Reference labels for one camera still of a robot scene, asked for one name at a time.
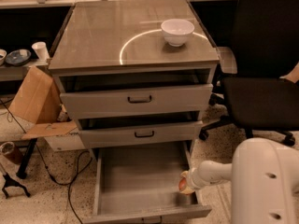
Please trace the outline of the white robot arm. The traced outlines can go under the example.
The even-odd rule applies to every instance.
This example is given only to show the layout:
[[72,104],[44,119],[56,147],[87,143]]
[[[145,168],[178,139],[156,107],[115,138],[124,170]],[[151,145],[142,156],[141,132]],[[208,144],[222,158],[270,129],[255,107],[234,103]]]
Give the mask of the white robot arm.
[[231,182],[232,224],[297,224],[292,195],[299,187],[299,151],[250,138],[223,164],[203,161],[180,174],[185,195],[224,180]]

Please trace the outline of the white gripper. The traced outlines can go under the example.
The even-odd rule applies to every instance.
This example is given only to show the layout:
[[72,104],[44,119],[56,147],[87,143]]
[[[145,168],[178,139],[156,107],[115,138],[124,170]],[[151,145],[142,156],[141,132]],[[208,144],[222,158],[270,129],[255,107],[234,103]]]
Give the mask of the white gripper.
[[184,187],[180,190],[182,194],[190,195],[194,193],[194,189],[202,189],[206,185],[197,168],[183,171],[180,176],[186,178],[188,185],[188,187]]

